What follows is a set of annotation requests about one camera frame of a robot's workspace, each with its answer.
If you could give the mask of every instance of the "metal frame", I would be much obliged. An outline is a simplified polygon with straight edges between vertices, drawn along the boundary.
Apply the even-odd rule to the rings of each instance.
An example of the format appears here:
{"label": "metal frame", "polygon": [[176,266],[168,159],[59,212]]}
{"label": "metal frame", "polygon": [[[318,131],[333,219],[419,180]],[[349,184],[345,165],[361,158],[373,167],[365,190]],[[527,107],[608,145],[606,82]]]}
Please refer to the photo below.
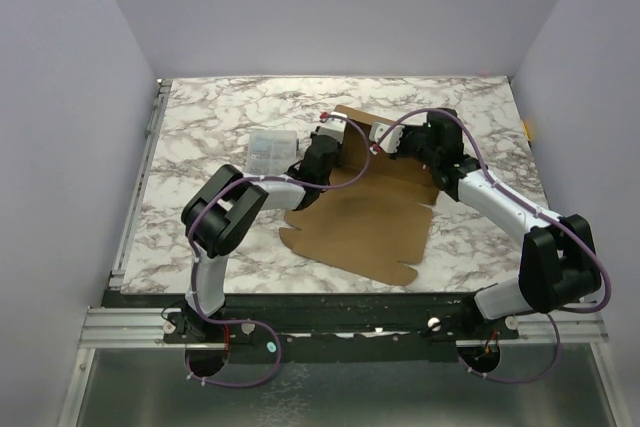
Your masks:
{"label": "metal frame", "polygon": [[[147,186],[148,173],[158,143],[160,127],[164,117],[171,81],[160,81],[158,96],[147,127],[147,142],[136,189],[129,205],[123,234],[120,239],[116,259],[109,280],[110,290],[120,290],[124,279],[124,270],[133,241],[135,226],[141,208],[141,198]],[[166,309],[166,313],[179,309]],[[89,309],[82,329],[78,354],[73,374],[61,410],[58,427],[77,425],[84,394],[87,389],[96,349],[210,349],[221,350],[223,344],[173,344],[163,342],[165,324],[160,316],[161,308],[97,308]],[[603,394],[609,404],[615,425],[632,426],[622,389],[613,364],[608,335],[604,322],[599,314],[576,315],[566,312],[555,312],[554,319],[558,324],[563,342],[588,343],[591,345],[595,365],[600,375]],[[501,341],[503,345],[554,344],[556,342],[553,329],[544,315],[536,314],[518,318],[519,339]],[[372,335],[390,335],[391,332],[372,333]],[[478,345],[482,340],[458,341],[459,347]]]}

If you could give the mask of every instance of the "transparent plastic container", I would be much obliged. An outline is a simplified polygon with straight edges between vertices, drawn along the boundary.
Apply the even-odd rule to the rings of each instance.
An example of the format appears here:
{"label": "transparent plastic container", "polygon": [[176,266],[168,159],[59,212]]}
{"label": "transparent plastic container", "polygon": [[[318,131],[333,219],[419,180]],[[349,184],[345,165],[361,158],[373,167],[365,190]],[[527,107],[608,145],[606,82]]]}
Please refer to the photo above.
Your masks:
{"label": "transparent plastic container", "polygon": [[294,130],[254,130],[249,136],[245,172],[279,175],[296,162],[298,133]]}

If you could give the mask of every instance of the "flattened cardboard box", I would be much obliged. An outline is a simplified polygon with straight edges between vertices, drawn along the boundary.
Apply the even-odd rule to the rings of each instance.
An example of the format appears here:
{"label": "flattened cardboard box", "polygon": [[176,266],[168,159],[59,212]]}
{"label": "flattened cardboard box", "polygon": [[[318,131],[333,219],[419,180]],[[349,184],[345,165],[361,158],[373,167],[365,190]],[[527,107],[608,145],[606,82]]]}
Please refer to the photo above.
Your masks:
{"label": "flattened cardboard box", "polygon": [[[336,112],[358,123],[367,137],[374,122],[392,121],[339,105]],[[331,184],[353,178],[364,165],[362,138],[347,125],[340,165]],[[390,285],[407,285],[418,275],[405,263],[422,261],[438,189],[429,171],[413,159],[372,158],[354,185],[328,190],[310,207],[287,212],[292,228],[280,240],[294,253]]]}

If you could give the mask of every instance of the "wall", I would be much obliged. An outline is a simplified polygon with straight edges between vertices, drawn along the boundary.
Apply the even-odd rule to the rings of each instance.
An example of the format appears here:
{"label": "wall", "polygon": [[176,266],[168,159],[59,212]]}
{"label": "wall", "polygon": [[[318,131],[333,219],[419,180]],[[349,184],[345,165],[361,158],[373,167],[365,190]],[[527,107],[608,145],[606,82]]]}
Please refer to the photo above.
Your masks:
{"label": "wall", "polygon": [[515,74],[556,0],[117,0],[162,77]]}
{"label": "wall", "polygon": [[559,0],[513,90],[536,130],[551,205],[590,219],[609,267],[605,310],[616,363],[640,423],[640,0]]}
{"label": "wall", "polygon": [[0,425],[55,425],[155,76],[114,0],[0,0]]}

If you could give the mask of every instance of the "marble table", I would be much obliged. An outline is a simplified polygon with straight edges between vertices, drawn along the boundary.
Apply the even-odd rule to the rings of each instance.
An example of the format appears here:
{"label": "marble table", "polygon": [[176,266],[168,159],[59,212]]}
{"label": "marble table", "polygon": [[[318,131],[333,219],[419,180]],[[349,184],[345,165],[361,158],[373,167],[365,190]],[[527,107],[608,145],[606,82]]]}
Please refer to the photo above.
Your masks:
{"label": "marble table", "polygon": [[[126,262],[123,293],[183,293],[191,253],[180,213],[222,164],[244,166],[253,129],[298,132],[301,147],[318,115],[338,104],[397,119],[420,107],[458,111],[501,178],[546,206],[507,79],[246,77],[173,82]],[[421,123],[424,118],[414,118]],[[233,293],[473,291],[516,275],[519,250],[473,209],[441,194],[417,279],[392,287],[293,254],[280,242],[282,212],[261,213],[232,254]]]}

